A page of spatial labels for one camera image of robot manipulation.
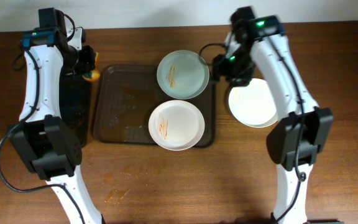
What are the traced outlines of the white plate with sauce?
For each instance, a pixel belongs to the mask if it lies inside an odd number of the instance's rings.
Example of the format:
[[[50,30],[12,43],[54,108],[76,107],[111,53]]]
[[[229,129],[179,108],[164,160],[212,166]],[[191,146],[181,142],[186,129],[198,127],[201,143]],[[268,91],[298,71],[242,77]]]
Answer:
[[[160,147],[170,151],[184,151],[195,146],[205,131],[201,111],[183,100],[170,100],[153,110],[148,129]]]

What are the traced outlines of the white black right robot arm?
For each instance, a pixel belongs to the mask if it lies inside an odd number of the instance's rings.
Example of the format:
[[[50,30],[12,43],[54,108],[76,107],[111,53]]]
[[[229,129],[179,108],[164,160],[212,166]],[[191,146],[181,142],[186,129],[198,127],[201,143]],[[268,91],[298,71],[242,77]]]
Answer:
[[[333,123],[329,108],[320,108],[293,61],[288,37],[277,16],[231,17],[226,55],[214,58],[213,75],[233,87],[250,84],[255,68],[273,96],[278,123],[267,136],[277,166],[277,200],[271,223],[307,223],[308,179]]]

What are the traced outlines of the green yellow scrub sponge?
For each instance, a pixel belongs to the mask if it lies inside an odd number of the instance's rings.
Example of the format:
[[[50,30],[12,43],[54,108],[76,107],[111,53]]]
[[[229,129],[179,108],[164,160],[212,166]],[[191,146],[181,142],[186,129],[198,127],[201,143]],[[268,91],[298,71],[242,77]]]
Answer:
[[[99,59],[99,53],[96,52],[94,55],[94,60],[95,60],[95,67],[97,67],[98,64],[98,59]],[[100,78],[100,72],[97,68],[93,69],[92,71],[82,75],[82,77],[87,81],[87,82],[95,82]]]

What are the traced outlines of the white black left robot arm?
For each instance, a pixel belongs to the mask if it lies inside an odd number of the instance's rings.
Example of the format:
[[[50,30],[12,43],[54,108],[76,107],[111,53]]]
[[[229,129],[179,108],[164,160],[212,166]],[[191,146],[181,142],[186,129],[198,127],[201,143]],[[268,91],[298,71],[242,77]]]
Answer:
[[[85,45],[82,27],[36,28],[20,41],[27,66],[26,92],[10,140],[27,170],[46,181],[71,223],[104,223],[81,174],[92,81],[98,54]]]

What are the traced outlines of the cream white plate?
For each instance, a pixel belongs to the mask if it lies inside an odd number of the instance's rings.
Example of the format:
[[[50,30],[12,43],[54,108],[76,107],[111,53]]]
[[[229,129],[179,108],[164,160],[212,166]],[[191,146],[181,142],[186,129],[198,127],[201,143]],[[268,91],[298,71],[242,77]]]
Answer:
[[[253,78],[248,86],[232,87],[228,107],[233,117],[252,128],[265,128],[278,121],[273,96],[263,79]]]

